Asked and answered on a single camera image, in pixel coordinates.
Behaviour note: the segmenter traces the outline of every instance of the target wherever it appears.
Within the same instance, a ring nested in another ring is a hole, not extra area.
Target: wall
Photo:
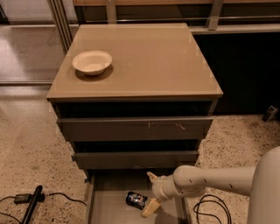
[[[76,20],[73,0],[63,0],[69,20]],[[0,0],[8,19],[19,21],[53,21],[47,0]]]

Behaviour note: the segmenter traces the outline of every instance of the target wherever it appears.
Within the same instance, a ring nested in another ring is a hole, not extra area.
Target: black cable
[[[17,221],[19,224],[21,224],[21,221],[20,221],[20,220],[18,220],[16,217],[14,217],[14,216],[12,216],[12,215],[10,215],[10,214],[1,213],[1,212],[0,212],[0,214],[6,215],[6,216],[8,216],[8,217],[11,217],[11,218],[13,218],[15,221]]]
[[[3,199],[0,199],[0,202],[3,201],[3,200],[7,200],[7,199],[15,199],[16,197],[14,196],[8,196],[6,198],[3,198]]]
[[[218,199],[222,204],[219,203],[218,201],[215,201],[215,200],[203,200],[205,197],[214,197],[214,198]],[[194,206],[194,208],[193,208],[193,211],[196,213],[196,219],[197,219],[198,224],[200,224],[200,221],[199,221],[199,214],[201,214],[201,215],[212,216],[212,217],[216,218],[216,219],[219,221],[219,223],[221,224],[221,221],[220,221],[220,219],[219,219],[217,216],[215,216],[215,215],[213,215],[213,214],[209,214],[209,213],[200,213],[200,212],[199,212],[199,210],[200,210],[200,205],[203,204],[203,203],[207,203],[207,202],[213,202],[213,203],[216,203],[216,204],[218,204],[219,206],[221,206],[221,207],[224,209],[224,211],[225,211],[225,213],[226,213],[226,215],[227,215],[227,224],[232,224],[231,215],[230,215],[230,212],[229,212],[229,210],[228,210],[227,205],[224,203],[224,201],[223,201],[222,199],[220,199],[219,197],[217,197],[217,196],[215,196],[215,195],[212,195],[212,194],[207,194],[207,195],[203,196],[203,197],[201,198],[201,200],[199,201],[199,203],[197,203],[197,204]]]
[[[84,204],[85,206],[87,206],[87,204],[86,204],[85,202],[83,202],[82,200],[79,200],[79,199],[70,199],[70,198],[69,198],[67,195],[65,195],[63,192],[53,192],[53,193],[50,193],[49,196],[56,195],[56,194],[63,195],[63,196],[66,197],[68,200],[75,201],[75,202],[80,202],[80,203]]]

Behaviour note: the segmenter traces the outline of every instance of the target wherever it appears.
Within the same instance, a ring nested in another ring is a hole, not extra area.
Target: wooden plank
[[[115,0],[115,5],[212,4],[213,0]],[[224,4],[280,3],[280,0],[224,0]],[[105,6],[106,0],[73,0],[74,6]]]

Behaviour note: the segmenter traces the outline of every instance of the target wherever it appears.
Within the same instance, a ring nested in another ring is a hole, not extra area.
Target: object in drawer
[[[136,207],[138,209],[143,210],[146,205],[147,199],[148,197],[143,196],[139,193],[128,192],[125,201],[126,204],[128,204],[129,206]]]

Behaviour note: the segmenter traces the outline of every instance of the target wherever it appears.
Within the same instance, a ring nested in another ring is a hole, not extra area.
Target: power adapter
[[[15,204],[29,203],[31,199],[32,199],[32,195],[29,193],[17,194],[14,203]]]

